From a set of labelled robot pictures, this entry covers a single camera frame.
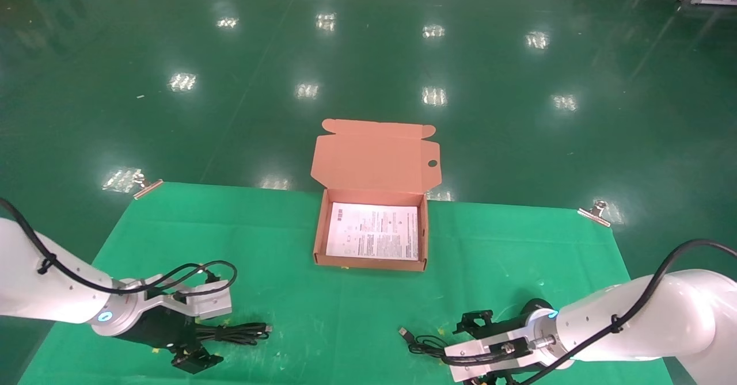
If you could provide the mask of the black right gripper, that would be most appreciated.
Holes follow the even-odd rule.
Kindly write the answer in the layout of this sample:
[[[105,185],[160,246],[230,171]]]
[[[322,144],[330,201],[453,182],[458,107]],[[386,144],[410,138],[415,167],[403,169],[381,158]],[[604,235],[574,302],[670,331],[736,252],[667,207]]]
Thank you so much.
[[[518,315],[511,319],[500,322],[492,322],[493,311],[471,311],[465,312],[461,316],[461,320],[456,324],[453,335],[466,333],[471,336],[492,336],[494,332],[507,332],[511,330],[521,329],[529,324],[529,319],[534,312],[544,310],[544,314],[553,312],[553,306],[545,301],[545,299],[530,299],[524,304]],[[513,385],[518,382],[508,373],[487,373],[468,379],[468,385],[495,385],[498,382]]]

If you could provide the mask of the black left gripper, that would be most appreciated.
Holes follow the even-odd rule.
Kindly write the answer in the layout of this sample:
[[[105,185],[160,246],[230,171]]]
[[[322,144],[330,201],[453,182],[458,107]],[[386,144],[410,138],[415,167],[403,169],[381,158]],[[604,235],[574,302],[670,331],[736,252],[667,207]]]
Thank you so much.
[[[166,349],[173,353],[171,365],[189,374],[198,374],[224,361],[211,354],[196,336],[195,317],[167,307],[142,312],[138,321],[118,335],[119,340]]]

